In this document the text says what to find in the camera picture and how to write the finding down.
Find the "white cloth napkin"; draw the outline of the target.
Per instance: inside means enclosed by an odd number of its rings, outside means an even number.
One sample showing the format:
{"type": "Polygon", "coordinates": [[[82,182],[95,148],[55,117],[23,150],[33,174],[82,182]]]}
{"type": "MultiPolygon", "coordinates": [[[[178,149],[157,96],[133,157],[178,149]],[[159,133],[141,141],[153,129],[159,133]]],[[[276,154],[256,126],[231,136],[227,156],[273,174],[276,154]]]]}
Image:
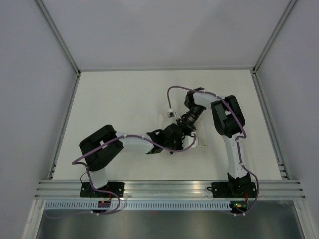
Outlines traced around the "white cloth napkin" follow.
{"type": "Polygon", "coordinates": [[[186,148],[192,145],[193,136],[196,142],[192,147],[207,147],[206,127],[204,119],[200,118],[201,110],[199,107],[187,109],[183,115],[179,115],[177,110],[186,109],[176,100],[172,101],[173,109],[164,104],[159,110],[159,126],[164,131],[175,136],[179,146],[186,148]]]}

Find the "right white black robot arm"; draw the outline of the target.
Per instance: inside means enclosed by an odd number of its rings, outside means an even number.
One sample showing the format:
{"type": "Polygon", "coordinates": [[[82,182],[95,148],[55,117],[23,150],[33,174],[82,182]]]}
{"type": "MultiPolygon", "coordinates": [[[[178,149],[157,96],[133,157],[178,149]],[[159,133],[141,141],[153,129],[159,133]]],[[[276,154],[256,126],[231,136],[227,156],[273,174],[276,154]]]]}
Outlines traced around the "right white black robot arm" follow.
{"type": "Polygon", "coordinates": [[[207,188],[213,198],[256,198],[259,183],[253,182],[255,175],[245,166],[242,154],[242,140],[247,137],[244,130],[245,118],[234,95],[217,96],[203,88],[189,89],[185,96],[185,106],[189,111],[179,121],[187,129],[193,130],[195,121],[204,110],[212,112],[214,127],[222,136],[228,158],[227,182],[212,183],[207,188]]]}

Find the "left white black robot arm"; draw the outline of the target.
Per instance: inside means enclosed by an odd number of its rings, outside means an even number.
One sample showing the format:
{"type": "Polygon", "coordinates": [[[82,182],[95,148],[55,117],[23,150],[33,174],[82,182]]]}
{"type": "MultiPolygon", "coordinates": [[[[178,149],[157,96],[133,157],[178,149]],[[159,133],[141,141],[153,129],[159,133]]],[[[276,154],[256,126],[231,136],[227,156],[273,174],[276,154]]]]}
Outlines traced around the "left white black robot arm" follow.
{"type": "Polygon", "coordinates": [[[84,157],[89,177],[93,183],[91,191],[97,197],[104,197],[108,194],[109,185],[105,168],[119,153],[157,154],[165,148],[171,151],[183,150],[184,138],[184,132],[174,123],[165,129],[157,129],[137,137],[125,136],[124,133],[115,131],[110,124],[100,128],[79,144],[83,155],[101,147],[84,157]]]}

